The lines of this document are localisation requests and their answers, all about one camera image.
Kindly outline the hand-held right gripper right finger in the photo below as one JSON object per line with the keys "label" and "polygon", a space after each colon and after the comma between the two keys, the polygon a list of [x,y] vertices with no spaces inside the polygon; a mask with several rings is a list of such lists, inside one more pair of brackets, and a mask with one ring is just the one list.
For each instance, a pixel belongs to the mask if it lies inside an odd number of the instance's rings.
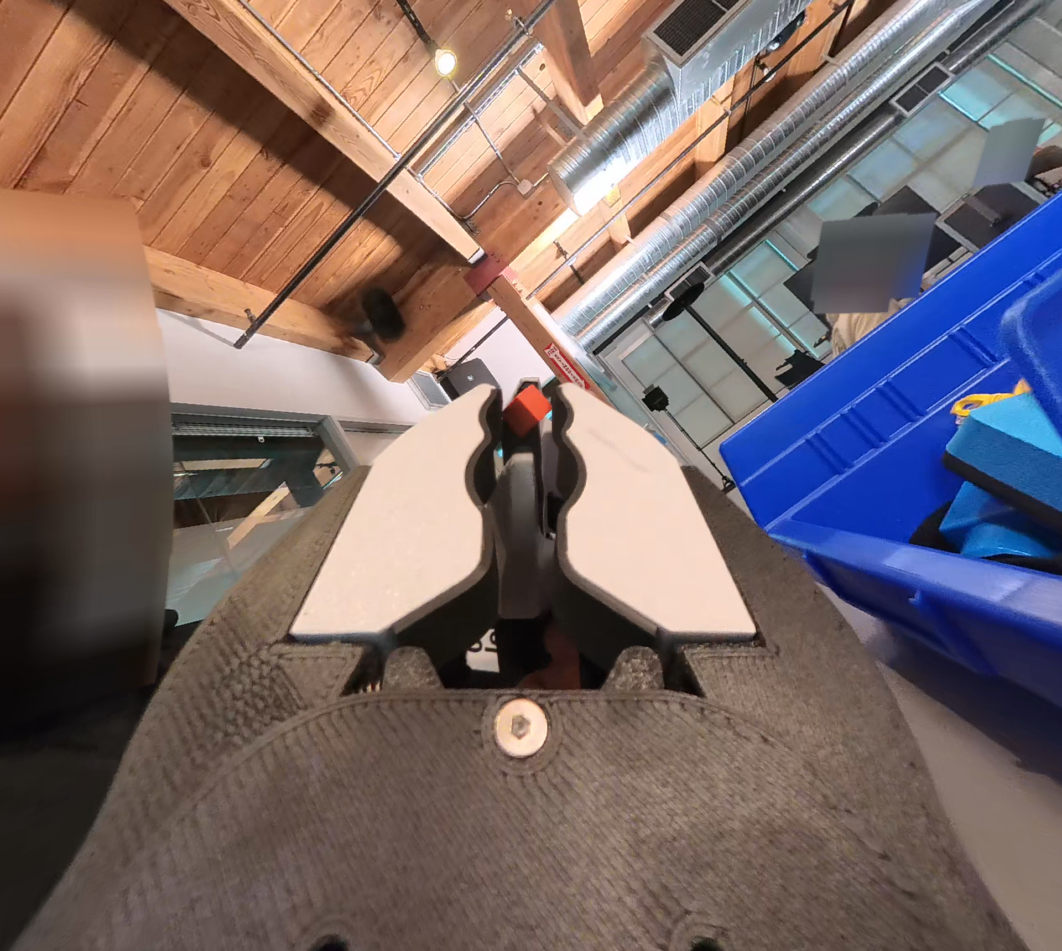
{"label": "hand-held right gripper right finger", "polygon": [[674,455],[572,384],[552,409],[561,500],[552,612],[595,666],[643,646],[743,645],[757,625]]}

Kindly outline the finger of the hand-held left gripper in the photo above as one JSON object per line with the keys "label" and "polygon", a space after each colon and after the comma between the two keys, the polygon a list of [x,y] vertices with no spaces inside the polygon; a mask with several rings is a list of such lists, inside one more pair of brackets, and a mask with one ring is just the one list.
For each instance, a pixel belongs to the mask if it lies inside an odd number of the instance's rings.
{"label": "finger of the hand-held left gripper", "polygon": [[504,621],[531,621],[551,611],[558,585],[554,541],[543,530],[538,465],[516,453],[495,488],[498,611]]}

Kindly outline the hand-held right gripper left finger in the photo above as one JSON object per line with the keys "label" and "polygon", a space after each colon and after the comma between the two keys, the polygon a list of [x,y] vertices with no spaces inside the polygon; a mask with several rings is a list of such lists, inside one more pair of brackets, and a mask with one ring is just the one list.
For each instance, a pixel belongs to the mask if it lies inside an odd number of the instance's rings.
{"label": "hand-held right gripper left finger", "polygon": [[476,387],[421,421],[369,468],[289,630],[449,663],[498,614],[496,485],[501,398]]}

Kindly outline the blue plastic bin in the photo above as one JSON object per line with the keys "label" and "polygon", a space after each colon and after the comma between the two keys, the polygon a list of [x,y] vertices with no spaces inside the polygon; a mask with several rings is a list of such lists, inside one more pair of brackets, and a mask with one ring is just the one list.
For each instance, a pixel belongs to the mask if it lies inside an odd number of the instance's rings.
{"label": "blue plastic bin", "polygon": [[1061,273],[1023,294],[1003,315],[1003,347],[1044,409],[1061,407]]}
{"label": "blue plastic bin", "polygon": [[847,604],[984,676],[1061,697],[1060,578],[910,543],[958,493],[952,407],[1022,374],[1004,313],[1060,273],[1060,197],[722,443],[763,530]]}

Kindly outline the person's right hand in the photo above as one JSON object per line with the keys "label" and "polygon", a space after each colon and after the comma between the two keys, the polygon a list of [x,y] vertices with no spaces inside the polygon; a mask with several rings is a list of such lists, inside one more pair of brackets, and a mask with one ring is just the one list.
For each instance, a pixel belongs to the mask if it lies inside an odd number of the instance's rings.
{"label": "person's right hand", "polygon": [[581,690],[580,653],[571,639],[565,636],[556,624],[551,622],[546,627],[543,641],[548,656],[547,664],[525,676],[519,687],[538,692]]}

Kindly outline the black loudspeaker box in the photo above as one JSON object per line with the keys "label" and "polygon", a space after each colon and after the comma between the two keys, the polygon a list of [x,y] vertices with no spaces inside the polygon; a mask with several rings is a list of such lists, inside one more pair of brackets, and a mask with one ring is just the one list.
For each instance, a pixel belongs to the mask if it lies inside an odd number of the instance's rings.
{"label": "black loudspeaker box", "polygon": [[479,357],[472,357],[447,368],[436,376],[436,383],[451,401],[472,393],[479,387],[491,387],[501,390],[501,385],[486,362]]}

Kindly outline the black round ceiling device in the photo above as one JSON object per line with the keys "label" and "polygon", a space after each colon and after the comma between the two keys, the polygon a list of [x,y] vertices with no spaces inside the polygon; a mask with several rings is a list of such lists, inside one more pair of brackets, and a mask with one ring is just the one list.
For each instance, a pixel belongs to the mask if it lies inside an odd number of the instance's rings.
{"label": "black round ceiling device", "polygon": [[373,286],[360,294],[363,319],[358,332],[373,351],[375,366],[383,360],[388,347],[399,342],[407,330],[407,322],[394,298],[386,289]]}

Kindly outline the blue foam piece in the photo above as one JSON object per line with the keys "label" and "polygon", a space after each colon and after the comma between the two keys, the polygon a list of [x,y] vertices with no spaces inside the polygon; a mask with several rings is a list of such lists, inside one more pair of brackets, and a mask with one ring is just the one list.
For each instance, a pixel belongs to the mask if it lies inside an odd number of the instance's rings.
{"label": "blue foam piece", "polygon": [[971,482],[950,502],[939,532],[955,551],[972,559],[1060,561],[1060,534]]}

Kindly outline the thin black ceiling rod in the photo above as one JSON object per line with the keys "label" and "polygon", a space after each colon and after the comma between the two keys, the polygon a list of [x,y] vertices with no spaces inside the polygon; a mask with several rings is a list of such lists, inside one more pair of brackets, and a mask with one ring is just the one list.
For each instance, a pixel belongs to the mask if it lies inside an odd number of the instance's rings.
{"label": "thin black ceiling rod", "polygon": [[517,50],[525,40],[528,40],[534,34],[534,30],[539,26],[542,20],[548,16],[548,14],[556,7],[560,0],[541,0],[538,4],[533,9],[527,18],[523,18],[515,15],[512,21],[513,31],[508,36],[506,43],[503,43],[497,50],[497,52],[485,62],[485,65],[476,72],[469,82],[464,86],[460,87],[456,94],[449,99],[445,104],[445,107],[435,115],[435,117],[430,121],[430,124],[421,133],[417,139],[410,145],[410,147],[405,150],[405,152],[398,157],[396,162],[388,169],[384,176],[374,186],[373,190],[362,199],[358,205],[356,205],[352,213],[346,216],[344,220],[340,222],[338,227],[323,241],[319,248],[312,253],[306,261],[299,266],[298,271],[295,271],[289,281],[285,282],[282,289],[263,308],[260,315],[254,316],[249,321],[249,327],[246,332],[243,332],[241,336],[235,340],[232,347],[236,350],[241,350],[246,347],[249,342],[260,332],[263,332],[266,325],[272,320],[272,318],[282,308],[282,305],[288,302],[293,294],[299,290],[299,286],[303,285],[316,268],[325,261],[325,259],[335,251],[340,241],[350,233],[353,226],[360,221],[369,210],[384,196],[391,191],[391,186],[396,183],[402,183],[406,179],[410,179],[413,182],[416,181],[413,176],[408,173],[408,169],[411,164],[415,162],[419,154],[433,141],[436,133],[439,133],[444,128],[448,126],[448,123],[453,119],[459,111],[463,111],[465,105],[472,101],[472,97],[478,94],[497,73],[499,69],[506,66],[507,61],[514,51]]}

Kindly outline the blue foam pad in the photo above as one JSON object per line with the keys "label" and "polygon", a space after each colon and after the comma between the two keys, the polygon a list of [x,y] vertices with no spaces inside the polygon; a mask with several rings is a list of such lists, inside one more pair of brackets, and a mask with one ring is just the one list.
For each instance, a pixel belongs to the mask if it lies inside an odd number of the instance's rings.
{"label": "blue foam pad", "polygon": [[943,461],[950,472],[1030,516],[1060,517],[1061,438],[1029,392],[972,408]]}

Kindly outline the wooden support post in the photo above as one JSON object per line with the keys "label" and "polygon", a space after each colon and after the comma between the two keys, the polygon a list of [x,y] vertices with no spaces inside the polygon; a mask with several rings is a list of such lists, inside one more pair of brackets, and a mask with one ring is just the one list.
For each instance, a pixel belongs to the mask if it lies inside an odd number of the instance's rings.
{"label": "wooden support post", "polygon": [[463,277],[476,298],[486,298],[506,315],[559,383],[578,386],[595,398],[609,403],[602,388],[575,358],[565,334],[538,301],[528,293],[509,265],[484,253],[464,272]]}

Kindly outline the slim silver air duct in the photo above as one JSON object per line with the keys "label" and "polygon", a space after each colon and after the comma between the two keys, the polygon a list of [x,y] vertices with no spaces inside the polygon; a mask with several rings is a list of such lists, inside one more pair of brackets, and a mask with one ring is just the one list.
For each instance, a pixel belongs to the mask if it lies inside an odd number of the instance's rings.
{"label": "slim silver air duct", "polygon": [[900,55],[896,65],[883,67],[843,107],[780,158],[764,164],[675,245],[639,271],[621,294],[580,327],[577,343],[589,352],[598,349],[704,258],[710,259],[707,274],[718,274],[729,258],[754,247],[770,227],[896,130],[907,116],[900,105],[901,94],[911,92],[913,106],[921,106],[939,94],[950,77],[1052,2],[982,0],[978,6],[992,11],[971,15],[967,20],[954,14],[928,29]]}
{"label": "slim silver air duct", "polygon": [[864,117],[873,101],[937,41],[958,33],[988,0],[900,0],[816,83],[804,86],[746,145],[651,225],[632,257],[573,295],[556,315],[563,332],[596,342],[719,247],[817,147]]}

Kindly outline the large silver air duct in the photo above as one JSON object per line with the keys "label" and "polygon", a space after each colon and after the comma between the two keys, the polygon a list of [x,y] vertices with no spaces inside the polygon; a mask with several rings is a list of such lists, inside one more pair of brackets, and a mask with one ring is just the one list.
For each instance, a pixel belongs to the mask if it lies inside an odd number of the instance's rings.
{"label": "large silver air duct", "polygon": [[672,2],[644,32],[643,71],[550,162],[558,193],[587,213],[812,2]]}

